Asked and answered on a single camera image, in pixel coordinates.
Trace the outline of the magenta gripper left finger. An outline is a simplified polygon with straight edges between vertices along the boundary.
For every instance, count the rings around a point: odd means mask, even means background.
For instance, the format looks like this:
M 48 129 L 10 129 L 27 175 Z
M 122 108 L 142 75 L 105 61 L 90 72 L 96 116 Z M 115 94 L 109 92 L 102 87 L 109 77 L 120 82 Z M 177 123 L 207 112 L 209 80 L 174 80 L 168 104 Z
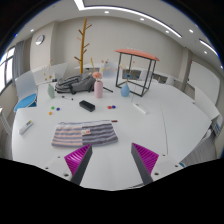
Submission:
M 87 144 L 64 157 L 72 174 L 71 181 L 76 185 L 81 183 L 91 156 L 92 145 Z

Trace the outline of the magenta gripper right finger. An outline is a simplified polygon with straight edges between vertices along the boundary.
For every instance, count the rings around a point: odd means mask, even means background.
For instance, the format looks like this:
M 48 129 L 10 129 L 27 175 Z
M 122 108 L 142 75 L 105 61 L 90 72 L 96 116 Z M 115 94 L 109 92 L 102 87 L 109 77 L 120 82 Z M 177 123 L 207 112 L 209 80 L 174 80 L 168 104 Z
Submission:
M 153 182 L 151 177 L 152 170 L 159 158 L 159 155 L 141 145 L 133 143 L 131 154 L 140 173 L 144 185 Z

